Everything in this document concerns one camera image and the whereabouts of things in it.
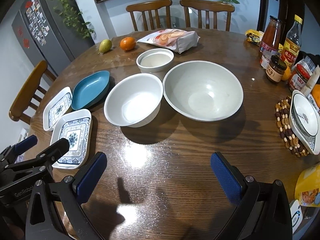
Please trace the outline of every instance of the jar with black lid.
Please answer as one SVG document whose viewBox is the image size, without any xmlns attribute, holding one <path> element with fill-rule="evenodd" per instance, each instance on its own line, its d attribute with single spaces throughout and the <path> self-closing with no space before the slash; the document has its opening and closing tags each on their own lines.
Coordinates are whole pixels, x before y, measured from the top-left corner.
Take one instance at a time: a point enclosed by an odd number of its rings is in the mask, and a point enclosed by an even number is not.
<svg viewBox="0 0 320 240">
<path fill-rule="evenodd" d="M 266 69 L 266 76 L 271 82 L 279 83 L 286 69 L 286 63 L 278 56 L 273 55 Z"/>
</svg>

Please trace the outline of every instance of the blue textured pad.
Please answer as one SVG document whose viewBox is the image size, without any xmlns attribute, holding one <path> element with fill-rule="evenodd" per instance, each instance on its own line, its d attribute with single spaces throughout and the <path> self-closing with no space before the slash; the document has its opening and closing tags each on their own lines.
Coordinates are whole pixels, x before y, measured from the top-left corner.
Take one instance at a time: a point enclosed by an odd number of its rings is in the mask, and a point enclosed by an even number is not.
<svg viewBox="0 0 320 240">
<path fill-rule="evenodd" d="M 241 185 L 218 154 L 211 155 L 210 165 L 230 203 L 239 205 L 242 199 Z"/>
<path fill-rule="evenodd" d="M 107 156 L 103 153 L 90 166 L 88 172 L 76 187 L 76 200 L 79 204 L 86 203 L 89 200 L 106 167 Z"/>
<path fill-rule="evenodd" d="M 14 147 L 14 151 L 17 155 L 21 155 L 38 143 L 38 138 L 35 135 L 31 135 L 23 141 L 17 143 Z"/>
</svg>

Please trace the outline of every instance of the yellow cap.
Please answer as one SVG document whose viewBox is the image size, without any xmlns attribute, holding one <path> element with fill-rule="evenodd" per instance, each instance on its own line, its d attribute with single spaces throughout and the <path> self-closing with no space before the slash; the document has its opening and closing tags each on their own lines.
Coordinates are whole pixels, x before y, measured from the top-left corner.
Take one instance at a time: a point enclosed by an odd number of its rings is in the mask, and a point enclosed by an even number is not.
<svg viewBox="0 0 320 240">
<path fill-rule="evenodd" d="M 302 24 L 302 19 L 298 15 L 294 15 L 294 20 Z"/>
</svg>

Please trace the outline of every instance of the wooden table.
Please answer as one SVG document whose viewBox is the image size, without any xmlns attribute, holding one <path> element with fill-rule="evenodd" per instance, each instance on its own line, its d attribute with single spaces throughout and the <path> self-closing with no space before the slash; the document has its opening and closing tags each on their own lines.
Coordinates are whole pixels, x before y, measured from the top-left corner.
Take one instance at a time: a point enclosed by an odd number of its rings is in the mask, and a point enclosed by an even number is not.
<svg viewBox="0 0 320 240">
<path fill-rule="evenodd" d="M 284 82 L 267 80 L 258 47 L 242 34 L 194 30 L 200 36 L 198 46 L 175 54 L 175 63 L 207 60 L 224 66 L 243 87 L 243 105 L 232 117 L 207 123 L 182 116 L 163 99 L 157 117 L 140 128 L 110 124 L 104 101 L 90 109 L 90 155 L 105 152 L 108 166 L 83 208 L 106 239 L 213 239 L 233 211 L 210 168 L 214 151 L 257 181 L 282 180 L 289 201 L 300 172 L 317 160 L 298 159 L 284 148 L 274 113 L 278 100 L 290 92 Z M 149 33 L 129 36 L 138 39 Z M 42 113 L 62 88 L 73 89 L 100 70 L 110 71 L 116 83 L 140 72 L 136 58 L 155 46 L 138 43 L 124 52 L 118 47 L 122 38 L 114 38 L 116 48 L 105 54 L 98 55 L 98 44 L 91 47 L 57 78 L 31 120 L 31 133 L 39 143 L 28 158 L 49 146 L 52 132 L 43 130 Z M 60 181 L 75 172 L 55 169 L 54 178 Z"/>
</svg>

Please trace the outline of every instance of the white bowl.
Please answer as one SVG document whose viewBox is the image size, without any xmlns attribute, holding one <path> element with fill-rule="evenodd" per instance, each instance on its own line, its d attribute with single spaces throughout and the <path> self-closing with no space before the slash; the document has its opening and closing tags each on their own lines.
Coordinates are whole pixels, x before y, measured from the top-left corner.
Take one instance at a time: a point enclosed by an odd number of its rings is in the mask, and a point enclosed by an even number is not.
<svg viewBox="0 0 320 240">
<path fill-rule="evenodd" d="M 150 73 L 162 81 L 172 67 L 174 54 L 168 49 L 151 49 L 143 52 L 137 58 L 141 73 Z"/>
<path fill-rule="evenodd" d="M 65 87 L 51 99 L 43 111 L 43 129 L 45 131 L 52 131 L 60 117 L 71 111 L 71 102 L 70 87 Z"/>
<path fill-rule="evenodd" d="M 240 108 L 243 91 L 226 68 L 208 61 L 189 61 L 172 68 L 164 77 L 164 97 L 184 116 L 213 122 L 232 116 Z"/>
<path fill-rule="evenodd" d="M 300 126 L 311 136 L 318 133 L 317 113 L 309 100 L 302 94 L 293 96 L 293 108 L 298 116 Z"/>
<path fill-rule="evenodd" d="M 162 95 L 160 79 L 147 73 L 135 74 L 111 90 L 104 103 L 104 115 L 118 126 L 146 125 L 158 114 Z"/>
<path fill-rule="evenodd" d="M 53 129 L 50 145 L 61 138 L 70 143 L 69 151 L 58 159 L 52 167 L 59 169 L 77 169 L 88 158 L 92 130 L 91 113 L 81 109 L 63 115 Z"/>
</svg>

